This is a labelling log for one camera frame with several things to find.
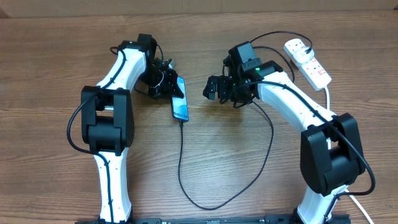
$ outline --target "wooden table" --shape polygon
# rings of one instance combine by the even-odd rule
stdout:
[[[122,40],[152,34],[187,83],[190,121],[185,125],[182,182],[200,205],[218,205],[259,172],[271,130],[261,112],[240,110],[202,96],[210,75],[220,75],[231,47],[273,30],[310,37],[317,59],[332,76],[331,108],[358,121],[365,158],[377,179],[375,192],[358,197],[376,223],[398,218],[398,12],[295,12],[180,16],[109,16],[0,20],[0,223],[73,223],[101,210],[94,159],[70,147],[68,120],[84,85],[108,73]],[[276,34],[254,45],[282,51],[295,36]],[[274,52],[258,50],[263,62]],[[324,105],[295,68],[296,84]],[[180,130],[168,100],[132,94],[136,135],[128,155],[128,190],[134,216],[160,218],[253,217],[291,213],[305,182],[299,169],[300,139],[269,105],[275,126],[266,168],[257,182],[227,206],[194,207],[177,180]],[[82,147],[80,118],[72,129]],[[369,187],[368,174],[351,190]],[[345,197],[335,213],[365,223]]]

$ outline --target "smartphone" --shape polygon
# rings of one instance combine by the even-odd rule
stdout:
[[[172,97],[172,115],[175,119],[189,121],[187,94],[185,93],[185,81],[183,78],[177,78],[177,85],[184,94],[184,98]]]

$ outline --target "wooden plank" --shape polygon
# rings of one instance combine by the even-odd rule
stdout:
[[[392,10],[396,0],[2,0],[9,17]]]
[[[95,85],[122,40],[152,34],[166,58],[177,61],[187,82],[191,119],[185,125],[182,181],[200,205],[224,202],[257,174],[270,129],[253,106],[232,110],[201,94],[207,77],[221,73],[221,59],[234,45],[272,30],[309,36],[317,58],[333,78],[334,112],[351,113],[361,132],[365,157],[377,179],[376,191],[358,197],[375,223],[395,223],[398,201],[398,14],[374,12],[272,12],[255,14],[108,16],[0,20],[0,223],[71,223],[96,218],[100,186],[94,160],[74,151],[65,130],[84,85]],[[256,45],[282,50],[292,35],[270,35]],[[263,61],[274,52],[258,51]],[[296,85],[317,102],[295,68]],[[135,217],[203,218],[290,213],[305,182],[299,169],[300,139],[291,126],[262,104],[275,126],[266,168],[257,182],[227,206],[197,209],[177,181],[178,123],[167,100],[132,94],[136,136],[128,157],[128,189]],[[72,130],[83,145],[80,118]],[[350,187],[364,190],[367,174]],[[336,213],[366,223],[344,198]]]

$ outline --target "white cord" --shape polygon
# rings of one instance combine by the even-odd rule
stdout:
[[[326,93],[326,109],[330,110],[330,95],[329,95],[329,89],[326,86],[325,87],[325,93]],[[331,141],[330,139],[326,140],[328,143],[328,148],[331,149]],[[361,210],[361,212],[363,213],[363,215],[366,217],[366,219],[368,220],[368,222],[370,224],[374,224],[371,217],[368,215],[368,213],[365,211],[365,209],[362,207],[362,205],[359,203],[359,201],[354,197],[354,195],[350,195],[349,196],[351,199],[353,199],[354,203],[358,206],[358,208]]]
[[[358,206],[358,208],[362,211],[363,215],[366,217],[366,219],[368,220],[368,222],[370,224],[374,224],[371,217],[368,215],[368,213],[365,211],[365,209],[362,207],[362,205],[359,203],[359,201],[354,197],[354,195],[350,195],[349,196],[351,199],[353,199],[354,203]]]

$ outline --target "power strip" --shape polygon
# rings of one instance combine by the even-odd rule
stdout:
[[[309,47],[306,47],[300,39],[292,39],[286,42],[284,46],[285,52],[293,63],[303,73],[311,86],[319,91],[331,82],[331,77],[314,57],[314,51],[311,50],[307,53],[308,49]]]

